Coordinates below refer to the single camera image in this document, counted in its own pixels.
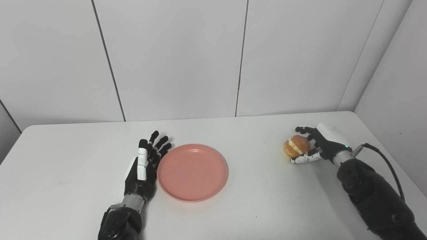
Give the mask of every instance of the robot finger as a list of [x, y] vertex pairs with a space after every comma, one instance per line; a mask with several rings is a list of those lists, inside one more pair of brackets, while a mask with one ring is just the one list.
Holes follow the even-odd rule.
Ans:
[[295, 132], [299, 132], [301, 134], [309, 133], [310, 130], [312, 130], [313, 127], [310, 126], [298, 126], [295, 128]]
[[156, 138], [159, 136], [159, 131], [155, 130], [150, 137], [149, 144], [153, 145]]
[[309, 141], [314, 140], [315, 147], [319, 147], [319, 146], [322, 147], [323, 143], [327, 142], [327, 139], [322, 135], [322, 133], [317, 128], [312, 128], [309, 126], [298, 127], [298, 128], [300, 132], [308, 133], [307, 140]]
[[148, 152], [148, 158], [150, 158], [151, 151], [153, 150], [153, 145], [150, 143], [147, 144], [147, 152]]
[[152, 163], [156, 156], [157, 156], [157, 151], [155, 149], [152, 149], [148, 157], [148, 162]]
[[172, 148], [172, 143], [168, 143], [164, 145], [158, 152], [158, 154], [160, 155], [160, 159], [162, 159], [162, 157], [165, 156], [167, 151], [171, 148]]
[[137, 157], [137, 178], [138, 180], [145, 180], [146, 168], [148, 165], [148, 141], [147, 139], [141, 139], [138, 145], [138, 157]]
[[320, 149], [313, 148], [306, 153], [303, 153], [299, 156], [291, 158], [291, 163], [301, 164], [301, 163], [308, 163], [308, 162], [313, 162], [313, 161], [319, 160], [322, 158], [320, 156], [320, 152], [321, 152]]
[[160, 160], [163, 158], [163, 156], [165, 156], [165, 155], [167, 154], [167, 151], [168, 151], [169, 149], [171, 149], [171, 148], [172, 148], [172, 144], [171, 144], [171, 143], [168, 143], [168, 144], [164, 145], [164, 146], [159, 150], [159, 152], [157, 153], [156, 157], [154, 157], [154, 158], [153, 158], [153, 161], [152, 161], [152, 164], [153, 164], [154, 169], [156, 169], [156, 170], [157, 170], [157, 168], [158, 168], [158, 166], [159, 166], [159, 163], [160, 163]]
[[157, 180], [157, 172], [153, 164], [147, 166], [147, 181], [154, 183]]
[[159, 140], [159, 141], [157, 142], [157, 144], [154, 146], [154, 149], [155, 149], [156, 151], [158, 151], [158, 150], [161, 148], [161, 146], [162, 146], [163, 144], [165, 144], [168, 140], [169, 140], [168, 136], [163, 136], [162, 138], [160, 138], [160, 140]]

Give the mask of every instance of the white table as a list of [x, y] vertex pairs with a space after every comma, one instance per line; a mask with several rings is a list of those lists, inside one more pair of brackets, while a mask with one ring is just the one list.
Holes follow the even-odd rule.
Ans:
[[[366, 230], [331, 162], [293, 165], [284, 155], [296, 126], [319, 122], [338, 127], [354, 148], [368, 142], [383, 151], [427, 234], [427, 198], [356, 114], [330, 112], [31, 126], [0, 166], [0, 239], [96, 239], [102, 214], [123, 198], [139, 139], [156, 129], [174, 146], [215, 148], [229, 176], [219, 194], [198, 203], [158, 187], [144, 211], [143, 239], [379, 239]], [[364, 149], [358, 158], [395, 186], [375, 152]]]

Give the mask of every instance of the white wall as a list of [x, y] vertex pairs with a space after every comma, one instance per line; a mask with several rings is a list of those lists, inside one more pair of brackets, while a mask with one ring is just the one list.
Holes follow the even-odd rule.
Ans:
[[127, 120], [234, 116], [246, 0], [95, 0]]
[[412, 0], [383, 2], [337, 111], [354, 111]]
[[410, 0], [0, 2], [0, 97], [33, 124], [354, 106]]
[[18, 126], [123, 121], [89, 0], [0, 2], [0, 98]]
[[356, 107], [427, 195], [427, 1], [413, 0]]
[[0, 104], [0, 164], [12, 148], [20, 133]]
[[[237, 115], [336, 111], [357, 66], [352, 84], [369, 80], [358, 76], [372, 71], [408, 2], [249, 1]], [[357, 94], [345, 97], [355, 106]]]

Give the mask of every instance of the cream puff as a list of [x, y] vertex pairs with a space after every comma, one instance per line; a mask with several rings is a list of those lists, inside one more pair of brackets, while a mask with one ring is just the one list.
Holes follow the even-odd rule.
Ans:
[[300, 135], [294, 135], [285, 142], [284, 150], [286, 155], [293, 158], [310, 150], [308, 140]]

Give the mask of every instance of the black cable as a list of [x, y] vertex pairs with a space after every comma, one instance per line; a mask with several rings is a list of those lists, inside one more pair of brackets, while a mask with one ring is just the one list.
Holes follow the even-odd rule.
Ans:
[[362, 146], [377, 152], [384, 159], [384, 161], [386, 161], [387, 165], [390, 168], [390, 171], [393, 174], [393, 177], [395, 178], [396, 185], [398, 186], [399, 194], [400, 194], [401, 198], [403, 199], [403, 201], [405, 201], [405, 196], [403, 194], [402, 186], [400, 185], [399, 178], [395, 172], [395, 169], [393, 168], [392, 164], [390, 163], [390, 161], [385, 157], [385, 155], [378, 148], [372, 146], [371, 144], [365, 143], [365, 144], [362, 144]]

